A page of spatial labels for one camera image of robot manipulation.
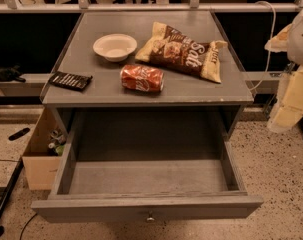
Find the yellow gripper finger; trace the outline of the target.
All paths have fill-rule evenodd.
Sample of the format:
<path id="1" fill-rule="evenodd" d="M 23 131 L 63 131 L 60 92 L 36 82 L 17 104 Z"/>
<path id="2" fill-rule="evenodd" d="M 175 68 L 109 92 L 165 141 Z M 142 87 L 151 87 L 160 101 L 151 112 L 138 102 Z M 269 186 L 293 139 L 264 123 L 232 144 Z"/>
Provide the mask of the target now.
<path id="1" fill-rule="evenodd" d="M 274 133 L 290 130 L 303 117 L 303 65 L 281 75 L 276 103 L 270 112 L 267 128 Z"/>

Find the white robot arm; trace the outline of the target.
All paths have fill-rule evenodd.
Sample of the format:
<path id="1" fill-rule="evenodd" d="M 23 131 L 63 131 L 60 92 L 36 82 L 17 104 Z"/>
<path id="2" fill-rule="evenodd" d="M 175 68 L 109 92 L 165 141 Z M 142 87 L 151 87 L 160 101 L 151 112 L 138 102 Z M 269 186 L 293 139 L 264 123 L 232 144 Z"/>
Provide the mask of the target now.
<path id="1" fill-rule="evenodd" d="M 283 73 L 278 85 L 276 103 L 267 127 L 275 133 L 285 132 L 303 117 L 303 9 L 291 24 L 268 40 L 265 49 L 270 52 L 286 52 L 290 62 L 298 69 Z"/>

